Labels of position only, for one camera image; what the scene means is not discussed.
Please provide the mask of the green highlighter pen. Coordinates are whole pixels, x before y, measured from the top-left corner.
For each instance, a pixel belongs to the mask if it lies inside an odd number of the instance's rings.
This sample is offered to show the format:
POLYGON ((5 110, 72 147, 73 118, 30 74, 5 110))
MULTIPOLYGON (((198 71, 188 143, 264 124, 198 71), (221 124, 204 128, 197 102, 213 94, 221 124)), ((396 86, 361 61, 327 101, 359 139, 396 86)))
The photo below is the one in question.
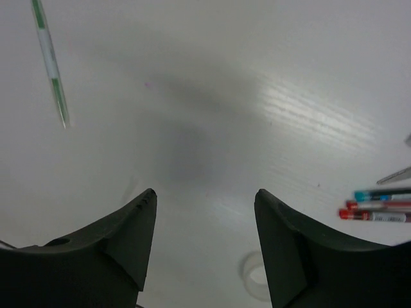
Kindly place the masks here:
POLYGON ((55 56, 55 49, 49 31, 46 14, 43 9, 42 1, 31 0, 30 3, 47 76, 51 86, 51 92, 55 100, 62 125, 64 128, 67 128, 70 126, 69 112, 67 109, 66 97, 62 86, 62 80, 58 69, 57 58, 55 56))

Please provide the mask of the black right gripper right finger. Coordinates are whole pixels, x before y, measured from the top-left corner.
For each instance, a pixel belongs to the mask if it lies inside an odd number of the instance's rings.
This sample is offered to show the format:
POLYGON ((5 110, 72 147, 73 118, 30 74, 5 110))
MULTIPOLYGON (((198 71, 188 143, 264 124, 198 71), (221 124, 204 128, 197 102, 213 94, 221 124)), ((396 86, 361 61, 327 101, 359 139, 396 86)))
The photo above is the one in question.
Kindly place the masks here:
POLYGON ((347 235, 265 189, 254 212, 272 307, 410 307, 410 243, 347 235))

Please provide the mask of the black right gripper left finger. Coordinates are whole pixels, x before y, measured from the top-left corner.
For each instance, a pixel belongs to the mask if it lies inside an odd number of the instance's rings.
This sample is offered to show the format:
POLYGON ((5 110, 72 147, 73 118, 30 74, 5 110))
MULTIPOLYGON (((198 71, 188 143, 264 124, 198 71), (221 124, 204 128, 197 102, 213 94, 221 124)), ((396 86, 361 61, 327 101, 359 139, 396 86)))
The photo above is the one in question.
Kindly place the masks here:
POLYGON ((135 307, 157 212, 147 189, 119 210, 44 246, 1 250, 1 307, 135 307))

